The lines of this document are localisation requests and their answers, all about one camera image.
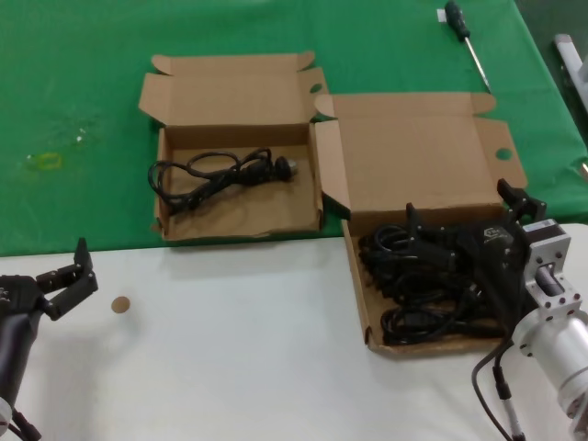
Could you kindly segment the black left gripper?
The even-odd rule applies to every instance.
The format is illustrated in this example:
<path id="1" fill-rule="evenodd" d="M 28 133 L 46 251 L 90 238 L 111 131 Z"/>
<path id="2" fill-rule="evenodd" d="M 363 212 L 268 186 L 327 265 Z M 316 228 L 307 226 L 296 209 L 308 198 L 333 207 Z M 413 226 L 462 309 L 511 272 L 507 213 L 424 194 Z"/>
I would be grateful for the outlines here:
<path id="1" fill-rule="evenodd" d="M 85 238 L 80 238 L 73 263 L 36 278 L 1 276 L 1 321 L 19 314 L 46 313 L 53 321 L 61 319 L 98 290 L 93 262 Z M 50 300 L 45 294 L 57 292 Z"/>

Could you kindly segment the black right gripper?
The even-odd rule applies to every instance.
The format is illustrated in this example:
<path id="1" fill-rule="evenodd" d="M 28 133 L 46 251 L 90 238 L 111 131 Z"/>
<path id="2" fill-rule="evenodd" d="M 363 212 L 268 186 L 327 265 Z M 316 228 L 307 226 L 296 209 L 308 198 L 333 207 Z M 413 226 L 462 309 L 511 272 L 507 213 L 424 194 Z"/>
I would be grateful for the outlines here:
<path id="1" fill-rule="evenodd" d="M 519 221 L 524 217 L 532 222 L 544 220 L 546 203 L 530 197 L 521 187 L 512 187 L 504 178 L 498 180 L 497 192 L 507 207 L 506 215 L 460 224 L 457 246 L 497 321 L 512 331 L 524 315 L 527 297 L 526 250 Z M 410 254 L 441 270 L 454 271 L 455 251 L 449 245 L 449 231 L 424 226 L 412 203 L 406 205 L 405 214 Z"/>

